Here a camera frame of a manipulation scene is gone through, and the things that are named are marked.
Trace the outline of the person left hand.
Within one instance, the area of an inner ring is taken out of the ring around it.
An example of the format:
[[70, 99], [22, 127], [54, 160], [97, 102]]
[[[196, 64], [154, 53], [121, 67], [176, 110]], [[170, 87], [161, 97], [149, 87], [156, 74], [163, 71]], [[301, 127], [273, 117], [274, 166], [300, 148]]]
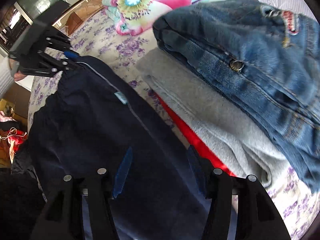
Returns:
[[26, 75], [22, 74], [20, 71], [16, 72], [16, 73], [13, 75], [13, 78], [14, 78], [14, 81], [15, 81], [15, 82], [21, 81], [21, 80], [23, 80], [25, 77], [26, 77]]

